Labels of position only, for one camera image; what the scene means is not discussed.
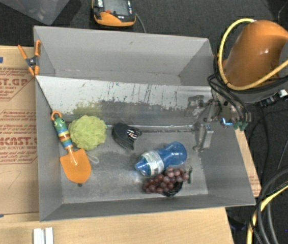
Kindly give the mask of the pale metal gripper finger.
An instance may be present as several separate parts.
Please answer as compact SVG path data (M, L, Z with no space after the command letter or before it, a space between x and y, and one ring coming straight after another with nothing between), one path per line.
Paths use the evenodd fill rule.
M186 117L199 117L205 110L207 103L203 95L192 96L188 98L188 106L185 110Z
M210 148L214 133L214 131L211 128L211 125L196 122L193 125L192 130L194 132L196 142L196 145L193 147L193 150L196 152L201 152Z

